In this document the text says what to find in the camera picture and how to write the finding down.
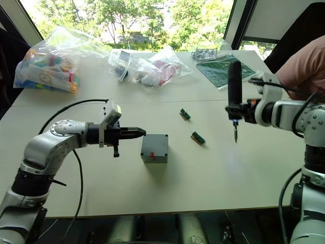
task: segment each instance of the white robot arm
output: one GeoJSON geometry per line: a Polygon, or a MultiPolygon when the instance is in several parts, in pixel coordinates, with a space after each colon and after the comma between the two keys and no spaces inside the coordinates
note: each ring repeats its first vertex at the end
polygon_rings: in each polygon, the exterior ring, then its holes
{"type": "Polygon", "coordinates": [[[259,85],[262,99],[248,99],[243,104],[240,62],[230,65],[229,78],[229,105],[226,108],[229,119],[243,118],[261,126],[272,125],[304,138],[302,178],[291,199],[291,206],[301,210],[301,220],[290,243],[325,243],[325,105],[312,103],[312,97],[307,102],[281,100],[282,90],[277,77],[266,73],[250,81],[259,85]]]}
{"type": "Polygon", "coordinates": [[[120,117],[119,106],[108,101],[101,110],[98,125],[62,120],[28,143],[15,181],[0,206],[0,243],[21,244],[38,238],[47,212],[43,205],[50,185],[65,185],[54,177],[69,152],[99,144],[113,146],[114,157],[118,157],[119,140],[146,134],[140,128],[121,128],[120,117]]]}

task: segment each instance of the small green circuit board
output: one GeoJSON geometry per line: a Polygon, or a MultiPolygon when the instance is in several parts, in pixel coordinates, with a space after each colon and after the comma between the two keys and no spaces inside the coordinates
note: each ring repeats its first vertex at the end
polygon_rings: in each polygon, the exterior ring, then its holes
{"type": "Polygon", "coordinates": [[[200,136],[196,131],[192,133],[191,138],[200,146],[205,143],[205,139],[203,139],[203,137],[200,136]]]}
{"type": "Polygon", "coordinates": [[[184,120],[188,120],[191,118],[191,116],[189,116],[189,114],[183,108],[181,109],[181,111],[179,111],[179,114],[184,120]]]}

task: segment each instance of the window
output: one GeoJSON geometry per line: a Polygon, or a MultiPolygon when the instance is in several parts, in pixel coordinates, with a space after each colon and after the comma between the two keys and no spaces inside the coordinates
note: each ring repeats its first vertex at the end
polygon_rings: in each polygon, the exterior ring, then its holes
{"type": "Polygon", "coordinates": [[[73,27],[105,46],[188,51],[223,38],[233,0],[20,0],[43,38],[73,27]]]}
{"type": "Polygon", "coordinates": [[[274,43],[242,41],[239,50],[254,50],[262,60],[265,60],[275,46],[274,43]]]}

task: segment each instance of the floor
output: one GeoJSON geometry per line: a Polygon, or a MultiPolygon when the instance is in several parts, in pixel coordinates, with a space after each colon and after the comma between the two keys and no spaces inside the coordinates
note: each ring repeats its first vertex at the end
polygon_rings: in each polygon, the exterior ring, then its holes
{"type": "MultiPolygon", "coordinates": [[[[289,208],[285,209],[285,222],[288,232],[298,222],[299,213],[289,208]]],[[[280,223],[276,208],[259,210],[238,211],[209,211],[196,213],[210,244],[231,243],[222,241],[223,231],[226,226],[235,226],[242,235],[236,240],[236,244],[261,244],[282,243],[280,223]]],[[[114,226],[118,217],[86,218],[78,219],[72,227],[65,243],[78,244],[102,244],[114,226]]],[[[44,232],[55,220],[46,219],[44,232]]],[[[141,244],[174,244],[179,242],[177,215],[146,215],[139,217],[137,236],[141,244]]],[[[69,219],[61,219],[35,243],[60,243],[69,219]]],[[[191,242],[186,244],[205,244],[191,242]]]]}

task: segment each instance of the black cable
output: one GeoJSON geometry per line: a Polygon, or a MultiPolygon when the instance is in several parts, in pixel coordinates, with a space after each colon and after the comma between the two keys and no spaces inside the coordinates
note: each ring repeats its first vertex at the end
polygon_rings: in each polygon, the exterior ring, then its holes
{"type": "Polygon", "coordinates": [[[77,152],[75,150],[72,150],[73,153],[75,154],[77,160],[78,160],[78,164],[79,164],[79,170],[80,170],[80,199],[79,199],[79,203],[78,203],[78,208],[77,208],[77,211],[76,211],[76,214],[75,216],[73,217],[73,219],[71,220],[67,230],[66,230],[66,233],[64,234],[63,238],[62,238],[62,241],[61,241],[61,244],[64,243],[64,240],[66,239],[71,227],[73,226],[77,216],[78,216],[78,213],[79,213],[79,210],[80,210],[80,206],[81,206],[81,202],[82,202],[82,195],[83,195],[83,175],[82,175],[82,166],[81,166],[81,161],[80,161],[80,158],[77,154],[77,152]]]}
{"type": "Polygon", "coordinates": [[[303,90],[299,90],[299,89],[296,89],[296,88],[291,88],[291,87],[287,87],[287,86],[284,86],[284,85],[281,85],[281,84],[277,84],[277,83],[272,83],[272,82],[265,82],[263,80],[259,80],[259,79],[251,79],[248,81],[249,83],[252,83],[252,84],[256,84],[256,85],[271,85],[271,86],[276,86],[276,87],[279,87],[279,88],[282,88],[286,91],[291,91],[291,92],[295,92],[295,93],[298,93],[298,94],[301,94],[301,95],[304,95],[304,96],[310,96],[311,93],[308,93],[306,91],[303,91],[303,90]]]}
{"type": "Polygon", "coordinates": [[[301,106],[301,108],[298,110],[298,112],[296,113],[296,115],[294,116],[294,119],[292,120],[292,125],[291,125],[291,129],[292,132],[296,135],[299,136],[300,138],[304,138],[303,135],[299,134],[297,132],[297,128],[296,128],[296,124],[298,121],[299,116],[302,114],[302,112],[305,110],[305,108],[308,106],[308,104],[311,102],[311,100],[318,96],[317,92],[314,92],[312,95],[309,96],[309,98],[305,101],[305,103],[301,106]]]}
{"type": "MultiPolygon", "coordinates": [[[[83,101],[79,101],[79,102],[76,102],[76,103],[73,103],[73,104],[70,104],[68,105],[67,107],[64,107],[63,109],[59,110],[58,112],[56,112],[53,116],[51,116],[46,122],[45,124],[43,125],[43,127],[41,128],[40,132],[39,132],[39,135],[42,134],[45,130],[45,128],[49,125],[49,123],[55,118],[57,117],[59,114],[63,113],[64,111],[68,110],[69,108],[75,106],[75,105],[78,105],[78,104],[81,104],[81,103],[87,103],[87,102],[107,102],[108,99],[88,99],[88,100],[83,100],[83,101]]],[[[81,203],[82,203],[82,196],[83,196],[83,174],[82,174],[82,165],[81,165],[81,160],[77,154],[77,152],[75,150],[73,150],[73,153],[74,155],[76,156],[77,160],[78,160],[78,164],[79,164],[79,170],[80,170],[80,198],[79,198],[79,203],[78,203],[78,208],[77,208],[77,211],[75,213],[75,216],[74,218],[71,220],[67,230],[66,230],[66,233],[64,234],[63,238],[62,238],[62,241],[61,241],[61,244],[64,243],[64,240],[65,238],[67,237],[71,227],[73,226],[77,216],[78,216],[78,213],[79,213],[79,210],[80,210],[80,206],[81,206],[81,203]]]]}
{"type": "Polygon", "coordinates": [[[50,227],[49,228],[47,228],[40,236],[39,236],[39,238],[38,238],[38,240],[39,239],[41,239],[42,238],[42,236],[44,236],[55,224],[56,224],[56,222],[58,221],[58,219],[56,219],[51,225],[50,225],[50,227]]]}
{"type": "Polygon", "coordinates": [[[43,127],[41,128],[40,132],[39,132],[39,135],[42,134],[45,130],[45,128],[48,126],[48,124],[55,118],[57,117],[59,114],[63,113],[64,111],[68,110],[69,108],[75,106],[75,105],[78,105],[78,104],[81,104],[81,103],[87,103],[87,102],[107,102],[108,99],[88,99],[88,100],[83,100],[83,101],[79,101],[79,102],[76,102],[76,103],[73,103],[73,104],[70,104],[69,106],[67,107],[64,107],[63,109],[57,111],[52,117],[50,117],[46,122],[45,124],[43,125],[43,127]]]}
{"type": "MultiPolygon", "coordinates": [[[[235,224],[234,224],[234,222],[232,222],[232,220],[230,219],[230,217],[229,217],[227,211],[224,211],[224,213],[225,213],[225,215],[227,216],[227,218],[228,218],[229,222],[231,223],[231,225],[235,227],[235,224]]],[[[246,235],[244,234],[244,232],[241,231],[241,233],[242,233],[242,235],[243,235],[243,237],[244,237],[246,243],[247,243],[247,244],[250,244],[249,241],[248,241],[248,239],[247,239],[247,237],[246,237],[246,235]]]]}
{"type": "Polygon", "coordinates": [[[283,237],[283,243],[284,244],[288,244],[288,237],[286,235],[286,230],[285,230],[285,225],[284,225],[284,220],[283,220],[283,211],[282,211],[282,202],[283,202],[283,196],[284,196],[284,192],[286,190],[286,188],[288,187],[290,181],[292,181],[292,179],[301,172],[301,168],[298,169],[295,173],[293,173],[289,179],[287,179],[287,181],[285,182],[281,193],[280,193],[280,197],[279,197],[279,218],[280,218],[280,223],[281,223],[281,231],[282,231],[282,237],[283,237]]]}

